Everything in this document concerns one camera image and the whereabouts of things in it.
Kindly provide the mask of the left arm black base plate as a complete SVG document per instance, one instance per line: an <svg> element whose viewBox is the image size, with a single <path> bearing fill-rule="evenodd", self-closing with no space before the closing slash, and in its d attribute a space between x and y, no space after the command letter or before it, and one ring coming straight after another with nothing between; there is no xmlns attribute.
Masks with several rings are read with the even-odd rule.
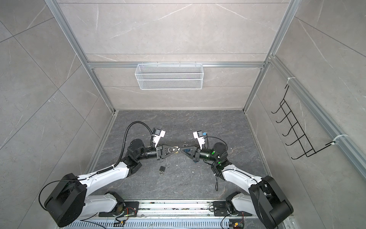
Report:
<svg viewBox="0 0 366 229"><path fill-rule="evenodd" d="M139 201L127 201L125 203L118 203L111 212L100 212L99 217L127 217L136 216L139 210Z"/></svg>

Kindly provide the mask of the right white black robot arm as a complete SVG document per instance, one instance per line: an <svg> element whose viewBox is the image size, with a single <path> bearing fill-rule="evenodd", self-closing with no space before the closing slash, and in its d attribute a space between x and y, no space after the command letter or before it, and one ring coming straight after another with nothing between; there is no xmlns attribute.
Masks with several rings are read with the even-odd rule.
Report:
<svg viewBox="0 0 366 229"><path fill-rule="evenodd" d="M240 212L257 216L267 229L275 229L294 208L275 179L271 176L259 177L245 172L228 159L226 144L215 143L212 149L185 147L179 151L193 161L212 161L211 170L217 179L231 182L246 193L234 192L226 198L226 213Z"/></svg>

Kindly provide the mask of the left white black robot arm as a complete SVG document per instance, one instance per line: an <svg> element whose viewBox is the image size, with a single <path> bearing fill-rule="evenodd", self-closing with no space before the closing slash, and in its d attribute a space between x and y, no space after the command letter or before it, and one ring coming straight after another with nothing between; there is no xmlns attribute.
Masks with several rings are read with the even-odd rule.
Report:
<svg viewBox="0 0 366 229"><path fill-rule="evenodd" d="M142 159L163 159L177 151L177 147L167 145L145 147L142 140L135 139L116 165L79 176L69 173L56 180L56 187L40 205L60 228L91 214L106 213L118 217L126 210L124 199L118 193L109 191L96 196L92 193L135 174L142 166Z"/></svg>

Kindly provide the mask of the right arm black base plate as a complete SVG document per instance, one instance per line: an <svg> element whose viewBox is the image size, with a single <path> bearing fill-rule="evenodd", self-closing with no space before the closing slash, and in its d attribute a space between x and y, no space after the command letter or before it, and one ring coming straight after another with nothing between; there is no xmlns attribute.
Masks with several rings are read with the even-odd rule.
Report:
<svg viewBox="0 0 366 229"><path fill-rule="evenodd" d="M226 215L244 217L252 216L250 213L236 210L233 203L230 201L214 201L208 209L210 212L213 212L216 217Z"/></svg>

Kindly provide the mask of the black padlock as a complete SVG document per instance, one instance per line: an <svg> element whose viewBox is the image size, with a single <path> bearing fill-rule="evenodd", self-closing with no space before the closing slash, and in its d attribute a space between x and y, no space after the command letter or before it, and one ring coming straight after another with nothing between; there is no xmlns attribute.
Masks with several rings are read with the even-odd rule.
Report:
<svg viewBox="0 0 366 229"><path fill-rule="evenodd" d="M165 170L166 170L166 167L161 166L161 167L159 168L159 173L160 173L160 175L163 175L163 174L164 174L164 172L165 172Z"/></svg>

